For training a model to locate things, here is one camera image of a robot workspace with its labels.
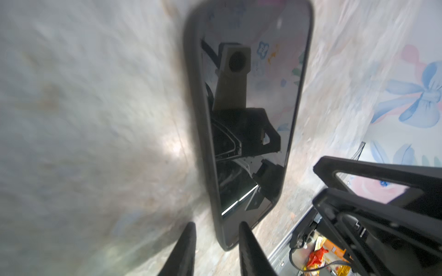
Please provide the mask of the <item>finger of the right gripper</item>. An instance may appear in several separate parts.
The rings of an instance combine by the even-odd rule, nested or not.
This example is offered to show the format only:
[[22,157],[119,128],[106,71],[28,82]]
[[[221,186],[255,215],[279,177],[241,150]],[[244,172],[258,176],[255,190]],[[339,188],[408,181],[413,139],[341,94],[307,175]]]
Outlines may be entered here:
[[336,189],[313,205],[360,275],[441,275],[441,220]]
[[393,205],[398,207],[442,205],[442,169],[438,167],[380,164],[323,156],[314,165],[313,171],[327,187],[348,193],[353,191],[338,178],[338,173],[407,186],[408,190],[393,200]]

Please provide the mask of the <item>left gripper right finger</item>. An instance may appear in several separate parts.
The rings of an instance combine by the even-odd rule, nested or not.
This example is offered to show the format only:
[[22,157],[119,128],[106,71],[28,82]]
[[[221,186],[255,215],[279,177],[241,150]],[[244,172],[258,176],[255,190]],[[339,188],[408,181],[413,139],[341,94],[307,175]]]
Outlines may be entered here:
[[276,276],[249,224],[239,224],[239,260],[242,276]]

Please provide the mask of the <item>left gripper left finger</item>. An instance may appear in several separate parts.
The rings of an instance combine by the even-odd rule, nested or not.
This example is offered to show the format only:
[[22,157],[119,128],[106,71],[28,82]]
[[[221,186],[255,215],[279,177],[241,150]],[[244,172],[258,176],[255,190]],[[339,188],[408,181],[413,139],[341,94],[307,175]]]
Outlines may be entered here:
[[189,222],[158,276],[193,276],[196,254],[196,225]]

